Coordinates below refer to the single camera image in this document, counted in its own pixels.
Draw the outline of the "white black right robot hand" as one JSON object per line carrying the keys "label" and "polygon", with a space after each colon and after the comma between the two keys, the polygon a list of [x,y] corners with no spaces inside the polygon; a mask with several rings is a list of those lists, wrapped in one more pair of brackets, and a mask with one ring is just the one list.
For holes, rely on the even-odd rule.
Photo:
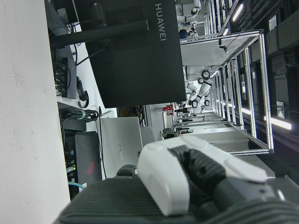
{"label": "white black right robot hand", "polygon": [[95,182],[57,224],[296,224],[298,205],[264,169],[195,135],[145,145],[137,172]]}

